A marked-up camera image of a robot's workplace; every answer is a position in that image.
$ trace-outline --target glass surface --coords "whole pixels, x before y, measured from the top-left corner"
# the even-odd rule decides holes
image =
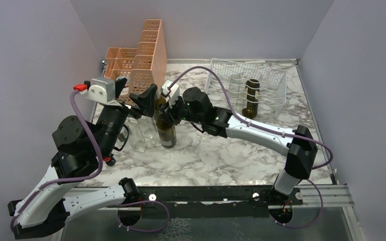
[[[306,224],[318,211],[317,208],[295,209],[290,224]],[[157,233],[118,228],[116,213],[116,210],[98,210],[74,219],[66,224],[62,240],[351,240],[340,207],[325,208],[315,225],[303,229],[284,228],[270,218],[174,218],[166,229]],[[163,219],[141,219],[135,227],[154,229],[163,222]]]

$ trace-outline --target screw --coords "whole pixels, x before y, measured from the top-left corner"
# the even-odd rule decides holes
[[[295,194],[295,197],[296,197],[298,200],[302,200],[302,199],[303,199],[303,194],[300,193],[300,192],[297,192],[297,193]]]
[[[259,194],[254,192],[254,194],[252,195],[252,198],[255,200],[255,201],[258,201],[259,200]]]
[[[150,194],[149,200],[150,200],[150,201],[156,201],[156,195]]]

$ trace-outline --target purple tube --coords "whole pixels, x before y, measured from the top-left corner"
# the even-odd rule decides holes
[[[225,90],[224,86],[223,86],[223,83],[221,82],[220,78],[217,76],[217,74],[212,71],[210,68],[207,68],[207,67],[204,67],[204,66],[194,66],[192,68],[189,68],[188,70],[184,71],[181,75],[179,75],[175,80],[174,82],[168,87],[168,90],[170,90],[174,85],[175,83],[177,83],[177,81],[179,81],[185,74],[187,74],[188,72],[194,70],[194,69],[204,69],[204,70],[207,70],[208,72],[210,72],[216,79],[217,81],[220,83],[221,85],[221,88],[222,88],[222,91],[224,93],[224,96],[226,97],[226,100],[227,100],[227,103],[229,104],[229,108],[230,110],[232,111],[232,114],[234,115],[234,117],[236,117],[240,122],[244,123],[244,124],[249,124],[248,121],[244,120],[242,117],[240,117],[233,109],[232,107],[232,104],[230,102],[230,98],[227,94],[227,91]],[[268,129],[268,128],[265,128],[265,127],[261,127],[261,126],[258,126],[254,123],[251,123],[250,126],[252,127],[255,127],[259,130],[262,130],[262,131],[265,131],[265,132],[269,132],[269,133],[272,133],[272,134],[275,134],[275,135],[279,135],[279,136],[282,136],[282,132],[278,132],[278,131],[274,131],[274,130],[271,130],[271,129]],[[314,169],[318,169],[318,168],[321,168],[321,167],[324,167],[324,166],[327,166],[329,165],[329,163],[332,162],[332,159],[334,157],[334,154],[332,152],[332,150],[326,145],[326,144],[323,144],[322,142],[319,142],[317,140],[314,140],[314,139],[311,139],[311,138],[307,138],[307,137],[302,137],[302,136],[297,136],[297,135],[294,135],[294,134],[288,134],[286,133],[285,134],[286,137],[292,137],[292,138],[297,138],[297,139],[302,139],[302,140],[305,140],[305,141],[309,141],[309,142],[313,142],[313,143],[316,143],[322,147],[324,147],[328,152],[329,152],[329,159],[327,162],[323,163],[323,164],[320,164],[320,165],[317,165],[315,167],[313,167],[313,170]]]
[[[32,195],[30,195],[26,199],[26,202],[20,207],[20,209],[17,210],[18,211],[17,213],[22,213],[24,211],[24,209],[26,209],[26,207],[29,205],[29,203],[39,194],[39,192],[41,192],[45,187],[47,187],[47,186],[49,186],[51,184],[54,184],[54,183],[65,183],[65,182],[82,182],[82,181],[85,181],[85,180],[88,180],[88,179],[91,179],[91,178],[94,178],[94,177],[98,176],[100,174],[100,172],[102,171],[102,169],[103,169],[103,156],[101,155],[101,151],[100,151],[99,145],[98,145],[96,139],[94,138],[94,135],[92,134],[91,129],[88,127],[88,124],[86,123],[85,118],[83,118],[82,114],[80,113],[80,110],[77,107],[76,102],[74,100],[74,97],[78,93],[79,93],[78,90],[74,90],[70,94],[70,104],[72,105],[72,108],[73,108],[74,112],[76,113],[76,116],[77,116],[77,118],[80,121],[80,124],[84,128],[84,130],[86,132],[86,135],[88,136],[89,140],[91,141],[92,146],[94,147],[94,150],[95,150],[95,153],[97,155],[98,162],[99,162],[99,167],[98,167],[97,171],[92,173],[89,176],[86,176],[86,177],[60,178],[60,179],[54,179],[54,180],[51,180],[51,181],[48,181],[48,182],[42,184],[39,187],[40,190],[33,192]],[[14,224],[16,222],[16,219],[17,219],[16,215],[11,219],[10,228],[11,228],[12,232],[14,232]]]
[[[161,227],[159,228],[156,228],[156,229],[150,229],[150,230],[144,230],[144,229],[138,229],[138,228],[134,228],[134,227],[127,227],[125,225],[123,225],[119,219],[119,216],[117,216],[118,218],[118,222],[119,222],[119,225],[120,227],[125,227],[125,228],[128,228],[130,230],[134,230],[134,231],[138,231],[138,232],[158,232],[158,231],[161,231],[162,229],[164,229],[166,226],[168,226],[169,224],[169,221],[171,220],[170,216],[169,216],[169,210],[168,208],[165,206],[165,204],[159,202],[159,201],[139,201],[139,202],[133,202],[133,203],[128,203],[128,204],[121,204],[121,205],[118,205],[118,207],[128,207],[128,206],[132,206],[132,205],[136,205],[136,204],[141,204],[141,203],[157,203],[159,205],[161,205],[163,208],[165,208],[165,211],[166,211],[166,222],[164,225],[162,225]]]
[[[310,227],[311,225],[315,224],[315,223],[319,220],[319,218],[320,218],[320,217],[322,216],[322,214],[323,214],[323,197],[322,197],[322,194],[320,193],[320,190],[319,190],[319,188],[317,187],[317,185],[314,184],[314,182],[312,182],[312,181],[310,181],[310,180],[308,180],[308,179],[307,179],[307,181],[310,182],[310,183],[314,186],[314,188],[316,189],[317,193],[319,194],[319,198],[320,198],[320,211],[319,211],[319,214],[317,214],[317,217],[316,217],[313,221],[311,221],[310,223],[308,223],[308,224],[306,224],[306,225],[302,225],[302,226],[291,226],[291,225],[286,225],[286,224],[284,224],[284,223],[280,223],[280,222],[276,221],[272,216],[270,216],[271,219],[274,220],[274,223],[276,223],[276,224],[278,224],[278,225],[280,225],[280,226],[283,226],[283,227],[287,227],[287,228],[299,229],[299,228]]]

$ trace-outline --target bottle rack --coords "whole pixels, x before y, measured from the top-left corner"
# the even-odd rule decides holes
[[[106,60],[105,78],[112,80],[116,80],[119,76],[130,78],[118,98],[127,104],[134,105],[129,99],[130,93],[142,93],[153,83],[158,88],[162,87],[168,61],[162,20],[144,21],[141,41],[137,48],[110,47]]]
[[[260,82],[260,88],[255,96],[257,102],[254,102],[258,103],[258,116],[255,120],[264,122],[269,118],[277,119],[286,103],[285,70],[215,58],[211,60],[211,69],[221,79],[235,112],[241,114],[246,106],[246,81],[256,79]],[[228,108],[221,86],[211,74],[205,84],[205,93],[213,105]]]

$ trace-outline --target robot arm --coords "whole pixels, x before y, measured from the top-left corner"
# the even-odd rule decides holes
[[[97,124],[88,123],[104,161],[110,160],[112,150],[128,115],[139,118],[140,111],[128,108],[115,100],[126,84],[126,79],[113,81],[94,78],[79,89],[87,99],[105,105]],[[57,154],[51,159],[45,176],[23,200],[8,204],[12,231],[16,239],[44,237],[64,227],[65,222],[91,210],[138,201],[139,192],[132,179],[124,178],[118,184],[91,194],[63,196],[98,168],[96,153],[77,116],[65,118],[52,134]],[[45,183],[62,178],[79,181]]]
[[[280,136],[256,128],[265,127],[282,133],[294,133],[312,139],[307,127],[299,125],[296,130],[279,128],[254,120],[244,118],[244,122],[237,119],[229,109],[215,107],[211,104],[206,93],[197,87],[187,89],[182,97],[179,96],[177,84],[168,90],[172,82],[166,81],[162,87],[162,95],[169,96],[167,104],[161,107],[161,118],[170,124],[177,125],[181,120],[202,125],[204,132],[225,138],[237,138],[250,141],[258,145],[270,148],[286,157],[286,165],[278,175],[274,185],[272,196],[286,201],[301,180],[308,179],[317,153],[315,143],[301,139]]]

